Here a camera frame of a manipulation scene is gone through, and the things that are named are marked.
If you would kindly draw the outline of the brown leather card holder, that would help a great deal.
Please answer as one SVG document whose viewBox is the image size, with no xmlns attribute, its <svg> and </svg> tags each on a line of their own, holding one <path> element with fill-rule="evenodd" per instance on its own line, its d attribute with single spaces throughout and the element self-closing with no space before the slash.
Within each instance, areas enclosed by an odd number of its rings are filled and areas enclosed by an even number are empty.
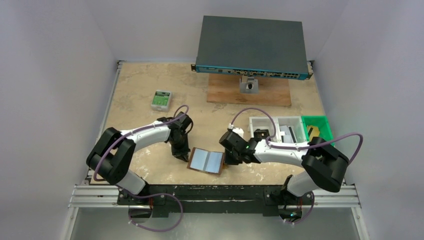
<svg viewBox="0 0 424 240">
<path fill-rule="evenodd" d="M 187 168 L 211 175 L 221 175 L 224 168 L 225 154 L 194 147 L 190 154 Z"/>
</svg>

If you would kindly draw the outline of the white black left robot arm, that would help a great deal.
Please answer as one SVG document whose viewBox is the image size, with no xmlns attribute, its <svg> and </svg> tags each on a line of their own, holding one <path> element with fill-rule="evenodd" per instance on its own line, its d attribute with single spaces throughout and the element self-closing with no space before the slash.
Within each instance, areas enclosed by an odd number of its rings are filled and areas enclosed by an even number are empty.
<svg viewBox="0 0 424 240">
<path fill-rule="evenodd" d="M 172 156 L 188 162 L 188 134 L 192 128 L 193 120 L 182 111 L 176 117 L 161 117 L 137 129 L 119 131 L 109 127 L 91 150 L 86 164 L 109 184 L 135 196 L 147 196 L 149 184 L 130 170 L 133 154 L 153 144 L 169 143 Z"/>
</svg>

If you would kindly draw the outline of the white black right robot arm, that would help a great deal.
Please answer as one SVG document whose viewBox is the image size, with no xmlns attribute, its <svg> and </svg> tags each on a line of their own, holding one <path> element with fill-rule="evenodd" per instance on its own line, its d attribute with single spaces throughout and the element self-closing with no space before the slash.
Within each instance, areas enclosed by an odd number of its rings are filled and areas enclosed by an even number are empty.
<svg viewBox="0 0 424 240">
<path fill-rule="evenodd" d="M 337 193 L 349 165 L 349 158 L 321 137 L 309 142 L 277 143 L 266 139 L 244 140 L 228 130 L 219 144 L 225 149 L 227 165 L 280 163 L 302 167 L 303 172 L 286 180 L 285 190 L 296 197 L 316 189 Z"/>
</svg>

